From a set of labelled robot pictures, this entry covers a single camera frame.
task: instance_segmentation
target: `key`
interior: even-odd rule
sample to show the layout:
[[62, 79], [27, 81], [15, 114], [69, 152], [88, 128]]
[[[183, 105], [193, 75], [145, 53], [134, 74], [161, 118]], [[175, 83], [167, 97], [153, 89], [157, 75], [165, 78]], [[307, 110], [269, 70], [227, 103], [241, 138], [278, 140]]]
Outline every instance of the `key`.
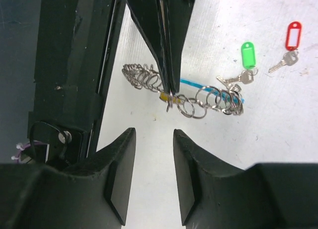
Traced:
[[226, 83], [242, 82], [243, 84], [250, 84], [254, 81], [254, 74], [252, 70], [244, 70], [237, 77], [225, 80]]
[[238, 84], [227, 83], [227, 81], [221, 76], [217, 76], [216, 78], [220, 83], [222, 83], [227, 88], [227, 90], [236, 91], [236, 92], [242, 91], [242, 88]]
[[298, 61], [297, 55], [298, 55], [298, 51], [296, 50], [287, 52], [286, 54], [284, 54], [283, 59], [275, 66], [271, 67], [268, 70], [268, 72], [273, 73], [274, 71], [278, 70], [279, 68], [285, 65], [287, 66], [294, 65]]
[[229, 89], [229, 84], [226, 83], [226, 80], [225, 80], [223, 77], [221, 77], [221, 76], [216, 76], [216, 79], [217, 79], [220, 83], [222, 83], [227, 89]]

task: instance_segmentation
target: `scratched white surface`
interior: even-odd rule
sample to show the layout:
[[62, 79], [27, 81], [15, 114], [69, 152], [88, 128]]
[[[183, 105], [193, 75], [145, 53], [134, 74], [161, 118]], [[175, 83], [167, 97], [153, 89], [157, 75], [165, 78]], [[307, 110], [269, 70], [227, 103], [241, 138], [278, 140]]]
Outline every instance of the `scratched white surface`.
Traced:
[[[286, 52], [287, 26], [303, 25], [299, 61], [273, 74], [268, 69]], [[218, 87], [215, 77], [242, 70], [240, 47], [255, 45], [259, 73], [241, 85], [242, 116], [208, 112], [187, 119], [156, 93], [136, 90], [122, 76], [126, 63], [155, 63], [125, 13], [107, 97], [99, 148], [128, 127], [137, 130], [137, 148], [127, 229], [180, 229], [172, 152], [174, 129], [240, 168], [256, 162], [318, 161], [318, 0], [196, 0], [183, 49], [181, 76]]]

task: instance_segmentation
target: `metal bolt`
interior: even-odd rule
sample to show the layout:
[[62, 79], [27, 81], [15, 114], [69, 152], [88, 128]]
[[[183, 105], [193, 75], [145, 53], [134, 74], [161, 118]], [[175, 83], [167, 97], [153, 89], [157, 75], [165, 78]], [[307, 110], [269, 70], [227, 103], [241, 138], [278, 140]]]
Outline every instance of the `metal bolt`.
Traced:
[[[64, 133], [67, 137], [68, 143], [70, 143], [72, 141], [72, 135], [68, 131], [64, 131]], [[62, 144], [65, 144], [66, 140], [65, 140], [65, 137], [63, 136], [63, 134], [59, 133], [58, 137], [59, 137], [60, 142], [62, 142]]]

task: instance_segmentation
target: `black metal frame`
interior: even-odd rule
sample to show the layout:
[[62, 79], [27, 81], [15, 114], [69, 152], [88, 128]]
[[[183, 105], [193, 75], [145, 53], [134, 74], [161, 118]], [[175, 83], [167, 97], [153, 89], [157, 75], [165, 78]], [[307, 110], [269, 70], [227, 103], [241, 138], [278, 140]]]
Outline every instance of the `black metal frame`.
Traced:
[[136, 131], [130, 128], [62, 172], [43, 164], [0, 165], [0, 228], [120, 229], [135, 150]]
[[180, 87], [181, 55], [195, 0], [127, 0], [166, 93]]
[[[124, 0], [41, 1], [28, 135], [37, 121], [79, 135], [68, 145], [71, 164], [96, 152], [124, 9]], [[50, 144], [51, 154], [62, 146], [44, 125], [34, 138]]]
[[318, 164], [258, 163], [236, 168], [174, 130], [181, 222], [187, 229], [313, 229]]

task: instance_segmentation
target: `purple cable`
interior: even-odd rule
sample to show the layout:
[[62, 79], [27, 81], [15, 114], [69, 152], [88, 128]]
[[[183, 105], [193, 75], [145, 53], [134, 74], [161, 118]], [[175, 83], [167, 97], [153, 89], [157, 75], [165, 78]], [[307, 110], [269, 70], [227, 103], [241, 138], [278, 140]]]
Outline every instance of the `purple cable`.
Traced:
[[[35, 141], [34, 142], [34, 145], [35, 146], [43, 146], [43, 145], [46, 145], [45, 143], [42, 143], [42, 142], [39, 142], [39, 141]], [[20, 148], [18, 148], [19, 149], [19, 152], [18, 152], [18, 154], [15, 156], [15, 158], [16, 158], [16, 163], [20, 163], [20, 161], [19, 161], [19, 159], [20, 159], [20, 156], [21, 156], [21, 154], [22, 154], [22, 151], [24, 151], [26, 148], [29, 148], [31, 146], [31, 144], [30, 143], [27, 143], [27, 144], [25, 144], [25, 145], [22, 145]]]

